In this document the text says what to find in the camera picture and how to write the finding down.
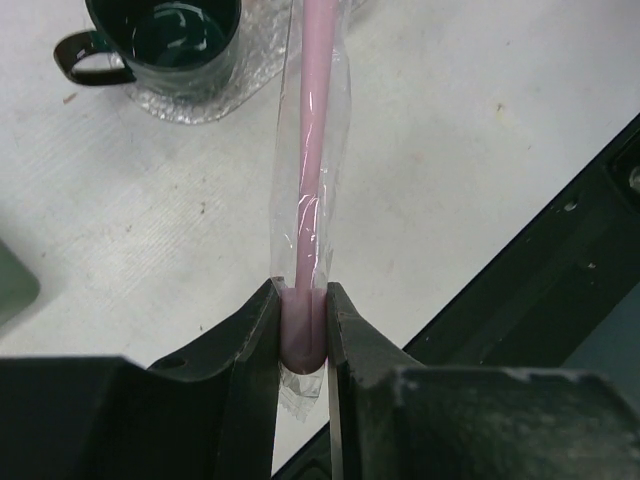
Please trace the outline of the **pink white toothbrush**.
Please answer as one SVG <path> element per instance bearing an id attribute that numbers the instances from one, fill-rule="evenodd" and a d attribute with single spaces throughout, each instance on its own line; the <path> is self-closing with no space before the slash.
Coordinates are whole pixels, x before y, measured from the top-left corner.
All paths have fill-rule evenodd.
<path id="1" fill-rule="evenodd" d="M 349 1 L 293 1 L 270 200 L 270 274 L 281 302 L 280 403 L 306 419 L 327 358 L 330 228 L 351 122 Z"/>

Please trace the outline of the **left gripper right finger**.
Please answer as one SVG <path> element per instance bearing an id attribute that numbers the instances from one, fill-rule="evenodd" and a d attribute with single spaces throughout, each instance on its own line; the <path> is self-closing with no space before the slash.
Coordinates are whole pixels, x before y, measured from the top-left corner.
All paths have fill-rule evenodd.
<path id="1" fill-rule="evenodd" d="M 635 479 L 639 417 L 586 371 L 432 367 L 326 297 L 335 479 Z"/>

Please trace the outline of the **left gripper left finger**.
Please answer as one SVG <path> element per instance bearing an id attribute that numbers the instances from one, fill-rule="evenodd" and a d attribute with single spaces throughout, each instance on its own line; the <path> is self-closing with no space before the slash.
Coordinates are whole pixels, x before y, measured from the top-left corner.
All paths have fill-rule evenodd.
<path id="1" fill-rule="evenodd" d="M 5 479 L 267 479 L 279 389 L 275 286 L 142 367 L 117 356 L 1 362 Z"/>

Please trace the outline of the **dark green mug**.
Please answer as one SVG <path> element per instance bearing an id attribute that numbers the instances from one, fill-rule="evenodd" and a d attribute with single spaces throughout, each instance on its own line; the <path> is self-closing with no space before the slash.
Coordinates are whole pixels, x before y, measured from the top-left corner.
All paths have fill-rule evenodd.
<path id="1" fill-rule="evenodd" d="M 88 87 L 135 83 L 171 98 L 216 95 L 239 58 L 239 0 L 85 3 L 92 30 L 56 45 L 54 61 Z"/>

